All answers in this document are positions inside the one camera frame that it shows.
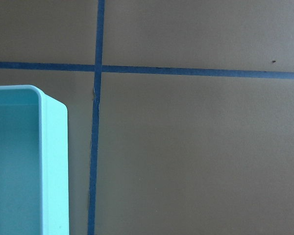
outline light blue plastic bin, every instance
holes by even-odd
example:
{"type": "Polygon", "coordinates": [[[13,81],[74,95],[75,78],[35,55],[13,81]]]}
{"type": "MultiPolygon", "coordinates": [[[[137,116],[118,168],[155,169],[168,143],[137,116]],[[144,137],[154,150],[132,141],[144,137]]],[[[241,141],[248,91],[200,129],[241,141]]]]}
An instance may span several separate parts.
{"type": "Polygon", "coordinates": [[[30,86],[0,86],[0,235],[69,235],[64,104],[30,86]]]}

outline floor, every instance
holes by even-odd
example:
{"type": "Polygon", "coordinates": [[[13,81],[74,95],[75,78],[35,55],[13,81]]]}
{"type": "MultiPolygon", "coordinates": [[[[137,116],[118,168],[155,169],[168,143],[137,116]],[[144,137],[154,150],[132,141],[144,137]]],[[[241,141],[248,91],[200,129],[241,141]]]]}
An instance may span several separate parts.
{"type": "Polygon", "coordinates": [[[1,0],[11,84],[68,107],[70,234],[294,234],[294,0],[1,0]]]}

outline blue painter's tape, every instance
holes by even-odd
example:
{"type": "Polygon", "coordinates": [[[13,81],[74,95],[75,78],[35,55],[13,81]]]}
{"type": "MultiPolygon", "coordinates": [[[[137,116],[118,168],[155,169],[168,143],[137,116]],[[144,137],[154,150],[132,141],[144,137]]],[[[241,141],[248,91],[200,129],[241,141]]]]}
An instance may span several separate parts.
{"type": "Polygon", "coordinates": [[[95,65],[0,62],[0,69],[88,71],[88,72],[92,71],[93,72],[95,70],[95,65]]]}
{"type": "Polygon", "coordinates": [[[149,73],[149,74],[172,74],[172,75],[294,79],[294,72],[273,72],[273,71],[208,70],[208,69],[158,68],[158,67],[135,67],[135,66],[112,66],[112,65],[102,66],[102,71],[103,72],[121,72],[121,73],[149,73]]]}
{"type": "Polygon", "coordinates": [[[102,73],[102,46],[103,46],[103,22],[104,22],[104,0],[98,0],[97,13],[97,35],[95,54],[95,99],[93,103],[93,126],[92,147],[90,160],[89,179],[89,208],[88,208],[88,235],[95,234],[95,210],[96,210],[96,180],[97,180],[97,158],[98,158],[98,135],[99,135],[99,104],[102,73]]]}

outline blue tape line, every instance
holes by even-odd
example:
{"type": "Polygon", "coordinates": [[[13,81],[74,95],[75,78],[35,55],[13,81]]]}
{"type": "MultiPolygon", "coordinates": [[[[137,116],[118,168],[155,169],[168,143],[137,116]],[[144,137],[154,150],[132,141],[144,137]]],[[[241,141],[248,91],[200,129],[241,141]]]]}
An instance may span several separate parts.
{"type": "Polygon", "coordinates": [[[185,68],[159,68],[159,67],[103,65],[102,71],[103,72],[121,72],[121,73],[149,73],[149,74],[174,74],[174,75],[294,79],[294,72],[251,71],[251,70],[250,71],[248,71],[248,70],[209,70],[209,69],[185,69],[185,68]]]}
{"type": "Polygon", "coordinates": [[[103,21],[104,21],[104,0],[98,0],[97,14],[97,36],[95,55],[95,99],[93,103],[93,126],[92,126],[92,147],[90,159],[89,179],[89,208],[88,208],[88,235],[95,234],[95,210],[96,210],[96,181],[97,181],[97,158],[98,158],[98,135],[99,135],[99,104],[102,73],[102,46],[103,46],[103,21]]]}
{"type": "Polygon", "coordinates": [[[15,70],[56,70],[56,71],[89,71],[93,72],[95,65],[53,64],[53,63],[24,63],[0,62],[0,69],[15,70]]]}

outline plastic bin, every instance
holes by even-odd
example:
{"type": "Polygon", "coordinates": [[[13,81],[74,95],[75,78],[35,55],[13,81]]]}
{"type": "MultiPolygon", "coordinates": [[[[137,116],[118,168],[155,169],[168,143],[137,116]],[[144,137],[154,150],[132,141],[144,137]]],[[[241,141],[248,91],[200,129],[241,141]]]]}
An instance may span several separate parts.
{"type": "Polygon", "coordinates": [[[30,86],[0,86],[0,235],[68,235],[64,104],[30,86]]]}

